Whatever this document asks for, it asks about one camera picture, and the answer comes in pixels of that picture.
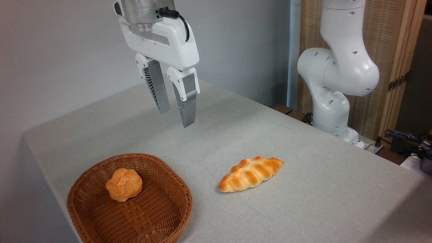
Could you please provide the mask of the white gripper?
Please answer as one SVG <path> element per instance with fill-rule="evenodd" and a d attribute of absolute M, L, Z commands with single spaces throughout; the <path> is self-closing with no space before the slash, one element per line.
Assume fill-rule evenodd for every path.
<path fill-rule="evenodd" d="M 141 78 L 146 81 L 160 113 L 169 111 L 168 94 L 160 62 L 170 66 L 171 80 L 183 127 L 195 122 L 200 94 L 196 69 L 199 54 L 190 25 L 174 2 L 114 2 L 127 45 L 136 52 Z"/>

